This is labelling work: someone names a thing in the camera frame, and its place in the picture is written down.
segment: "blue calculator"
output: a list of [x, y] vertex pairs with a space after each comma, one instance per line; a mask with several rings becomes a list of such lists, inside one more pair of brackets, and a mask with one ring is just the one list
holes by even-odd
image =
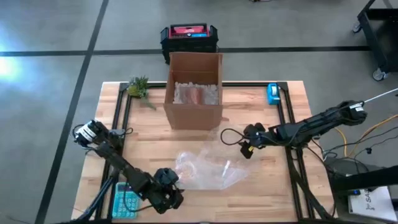
[[137, 212], [130, 212], [126, 209], [123, 203], [123, 195], [126, 191], [126, 205], [130, 210], [137, 210], [139, 208], [140, 198], [131, 190], [129, 184], [119, 182], [116, 184], [116, 193], [114, 195], [112, 217], [133, 219], [137, 217]]

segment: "plastic bag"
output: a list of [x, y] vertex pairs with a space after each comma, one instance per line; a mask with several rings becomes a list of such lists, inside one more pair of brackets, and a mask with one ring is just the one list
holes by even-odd
[[[226, 126], [212, 130], [199, 154], [182, 152], [176, 160], [175, 171], [179, 176], [177, 187], [189, 190], [222, 190], [246, 178], [260, 164], [256, 158], [246, 159], [240, 145], [227, 146], [220, 140]], [[236, 142], [240, 135], [227, 131], [225, 142]]]

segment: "wire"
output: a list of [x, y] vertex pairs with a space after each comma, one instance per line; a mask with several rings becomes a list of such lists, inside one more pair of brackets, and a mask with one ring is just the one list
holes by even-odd
[[[227, 143], [227, 142], [225, 142], [224, 139], [223, 139], [223, 134], [224, 134], [224, 132], [226, 132], [226, 131], [233, 131], [233, 132], [235, 132], [236, 134], [238, 134], [238, 135], [241, 136], [241, 139], [239, 139], [238, 141], [236, 141], [236, 142], [234, 142], [234, 143]], [[237, 131], [237, 130], [235, 130], [235, 129], [233, 129], [233, 128], [226, 128], [226, 129], [224, 129], [224, 130], [221, 132], [221, 134], [220, 134], [221, 142], [224, 143], [224, 144], [226, 144], [227, 146], [233, 146], [233, 145], [235, 145], [235, 144], [241, 142], [244, 138], [246, 138], [245, 135], [241, 134], [239, 131]]]
[[[343, 138], [344, 144], [347, 144], [347, 139], [346, 136], [344, 135], [344, 133], [342, 131], [340, 131], [340, 129], [335, 128], [336, 131], [338, 131], [341, 135], [341, 137]], [[344, 156], [347, 157], [347, 146], [344, 146]]]
[[310, 147], [308, 147], [308, 146], [306, 146], [306, 148], [309, 149], [315, 156], [317, 156], [318, 159], [319, 159], [319, 161], [321, 161], [322, 164], [325, 165], [325, 163], [323, 162], [323, 159], [322, 159], [320, 156], [318, 156], [318, 154], [317, 154], [314, 150], [312, 150], [312, 149], [311, 149]]
[[343, 146], [350, 146], [350, 145], [353, 145], [353, 144], [360, 144], [360, 143], [365, 142], [365, 141], [367, 141], [367, 140], [369, 140], [369, 139], [382, 136], [383, 134], [387, 134], [388, 132], [390, 132], [390, 131], [392, 131], [392, 130], [395, 130], [395, 129], [397, 129], [397, 128], [398, 128], [398, 126], [393, 127], [393, 128], [391, 128], [391, 129], [389, 129], [389, 130], [387, 130], [387, 131], [385, 131], [385, 132], [383, 132], [383, 133], [381, 133], [381, 134], [377, 134], [377, 135], [368, 137], [368, 138], [363, 139], [363, 140], [362, 140], [362, 138], [361, 138], [361, 139], [359, 139], [359, 140], [356, 141], [356, 142], [352, 142], [352, 143], [347, 143], [347, 144], [342, 144], [342, 145], [339, 145], [339, 146], [335, 146], [335, 147], [333, 147], [333, 148], [331, 148], [331, 149], [325, 150], [325, 152], [328, 153], [328, 152], [330, 152], [330, 151], [336, 150], [336, 149], [338, 149], [338, 148], [340, 148], [340, 147], [343, 147]]
[[324, 162], [325, 160], [326, 160], [326, 158], [327, 158], [327, 156], [325, 156], [325, 157], [323, 157], [324, 155], [323, 155], [323, 149], [322, 149], [322, 147], [317, 143], [317, 142], [315, 142], [313, 139], [311, 139], [311, 141], [314, 143], [314, 144], [316, 144], [317, 146], [318, 146], [318, 148], [321, 150], [321, 152], [322, 152], [322, 161]]
[[391, 137], [391, 138], [387, 138], [387, 139], [385, 139], [385, 140], [383, 140], [383, 141], [381, 141], [381, 142], [378, 142], [378, 143], [375, 143], [375, 144], [373, 144], [371, 147], [367, 147], [367, 148], [365, 148], [365, 149], [362, 149], [359, 153], [357, 153], [355, 156], [354, 156], [354, 160], [355, 160], [355, 165], [356, 165], [356, 168], [357, 168], [357, 170], [358, 170], [358, 165], [357, 165], [357, 159], [356, 159], [356, 157], [357, 156], [359, 156], [363, 151], [367, 151], [368, 150], [368, 148], [373, 148], [374, 146], [378, 146], [378, 145], [380, 145], [380, 144], [383, 144], [383, 143], [385, 143], [386, 141], [388, 141], [388, 140], [392, 140], [392, 139], [396, 139], [396, 138], [398, 138], [398, 135], [396, 135], [395, 137]]
[[126, 183], [124, 184], [123, 204], [124, 204], [124, 206], [125, 206], [125, 208], [126, 208], [127, 211], [129, 211], [129, 212], [140, 212], [140, 211], [143, 211], [143, 210], [145, 210], [145, 209], [147, 209], [147, 208], [153, 207], [153, 205], [148, 205], [148, 206], [145, 206], [145, 207], [136, 209], [136, 210], [133, 210], [133, 209], [129, 208], [129, 207], [127, 206], [127, 203], [126, 203], [126, 191], [127, 191], [127, 186], [128, 186], [128, 181], [126, 180]]
[[126, 136], [133, 132], [133, 128], [127, 128], [122, 134], [117, 134], [117, 136]]
[[76, 125], [73, 129], [72, 129], [72, 137], [74, 137], [75, 138], [75, 136], [76, 136], [76, 128], [80, 128], [80, 127], [83, 127], [84, 126], [84, 124], [78, 124], [78, 125]]
[[380, 144], [385, 143], [385, 142], [388, 141], [388, 140], [396, 139], [396, 138], [398, 138], [398, 135], [396, 135], [395, 137], [387, 138], [387, 139], [385, 139], [385, 140], [383, 140], [383, 141], [381, 141], [381, 142], [375, 143], [375, 144], [373, 144], [370, 148], [373, 148], [374, 146], [378, 146], [378, 145], [380, 145]]
[[334, 218], [336, 213], [336, 203], [333, 203], [333, 213], [331, 214], [331, 217]]
[[370, 102], [370, 101], [372, 101], [372, 100], [375, 100], [375, 99], [377, 99], [377, 98], [379, 98], [379, 97], [381, 97], [381, 96], [384, 96], [384, 95], [386, 95], [386, 94], [392, 93], [392, 92], [397, 91], [397, 90], [398, 90], [398, 88], [393, 89], [393, 90], [390, 90], [390, 91], [387, 91], [387, 92], [382, 93], [382, 94], [380, 94], [380, 95], [377, 95], [377, 96], [375, 96], [375, 97], [372, 97], [372, 98], [366, 100], [365, 103]]
[[[381, 121], [380, 123], [378, 123], [378, 124], [374, 125], [373, 127], [369, 128], [368, 130], [366, 130], [366, 131], [363, 133], [363, 135], [361, 136], [361, 139], [362, 139], [362, 138], [365, 138], [369, 133], [371, 133], [372, 131], [374, 131], [374, 130], [377, 129], [378, 127], [382, 126], [383, 124], [386, 124], [387, 122], [389, 122], [390, 120], [392, 120], [392, 119], [394, 119], [394, 118], [396, 118], [396, 117], [398, 117], [398, 114], [396, 114], [396, 115], [394, 115], [394, 116], [391, 116], [390, 118], [388, 118], [388, 119], [386, 119], [386, 120], [384, 120], [384, 121]], [[354, 151], [356, 150], [357, 147], [358, 147], [358, 144], [355, 144], [354, 149], [353, 149], [351, 152], [349, 152], [349, 154], [347, 155], [347, 157], [351, 156], [351, 155], [354, 153]]]
[[338, 156], [338, 154], [337, 153], [335, 153], [335, 152], [328, 152], [328, 153], [325, 153], [325, 160], [326, 160], [326, 157], [329, 155], [329, 154], [333, 154], [333, 157], [332, 158], [337, 158], [337, 156]]

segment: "blue tape dispenser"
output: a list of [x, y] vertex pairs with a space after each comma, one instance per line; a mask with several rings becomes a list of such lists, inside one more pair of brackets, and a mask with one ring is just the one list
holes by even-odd
[[269, 105], [277, 105], [280, 101], [279, 87], [276, 83], [270, 83], [267, 87], [267, 99]]

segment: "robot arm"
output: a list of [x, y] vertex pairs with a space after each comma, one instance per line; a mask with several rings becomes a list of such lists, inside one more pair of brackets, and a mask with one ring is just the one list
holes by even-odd
[[95, 151], [120, 171], [127, 178], [131, 190], [142, 200], [148, 199], [159, 214], [170, 208], [177, 209], [183, 201], [181, 190], [175, 186], [178, 181], [177, 174], [169, 168], [163, 168], [153, 177], [133, 167], [118, 154], [124, 135], [108, 131], [101, 122], [95, 120], [81, 126], [76, 132], [73, 131], [75, 142], [84, 149]]
[[270, 127], [268, 131], [262, 124], [248, 125], [243, 131], [244, 139], [239, 143], [246, 159], [253, 155], [252, 148], [262, 149], [266, 146], [303, 147], [312, 137], [327, 133], [341, 124], [354, 126], [363, 123], [368, 115], [363, 110], [363, 102], [344, 101], [311, 118], [298, 123], [280, 124]]

